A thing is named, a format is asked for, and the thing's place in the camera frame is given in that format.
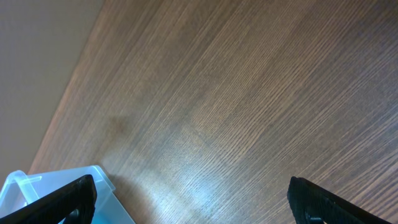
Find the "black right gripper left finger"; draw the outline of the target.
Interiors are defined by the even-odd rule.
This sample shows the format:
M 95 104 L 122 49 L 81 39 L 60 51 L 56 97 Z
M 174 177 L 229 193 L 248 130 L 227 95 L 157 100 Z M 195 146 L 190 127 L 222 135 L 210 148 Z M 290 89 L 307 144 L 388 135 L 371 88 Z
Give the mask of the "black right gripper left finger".
M 1 224 L 91 224 L 96 199 L 93 176 L 86 174 L 1 218 Z

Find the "clear plastic storage container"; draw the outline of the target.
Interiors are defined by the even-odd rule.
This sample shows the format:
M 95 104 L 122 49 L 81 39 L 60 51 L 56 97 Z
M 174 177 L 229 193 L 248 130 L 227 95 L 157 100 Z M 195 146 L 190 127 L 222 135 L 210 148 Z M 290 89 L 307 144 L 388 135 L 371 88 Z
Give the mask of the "clear plastic storage container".
M 134 224 L 134 220 L 116 198 L 115 186 L 97 165 L 27 175 L 11 172 L 1 187 L 1 217 L 5 217 L 56 191 L 77 178 L 89 174 L 97 191 L 93 223 Z

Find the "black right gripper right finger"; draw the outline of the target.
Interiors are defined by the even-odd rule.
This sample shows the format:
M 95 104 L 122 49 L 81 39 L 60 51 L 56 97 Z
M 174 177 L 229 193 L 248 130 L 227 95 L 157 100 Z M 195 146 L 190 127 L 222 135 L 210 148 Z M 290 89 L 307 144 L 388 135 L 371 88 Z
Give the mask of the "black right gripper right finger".
M 287 192 L 299 224 L 390 224 L 302 177 L 292 177 Z

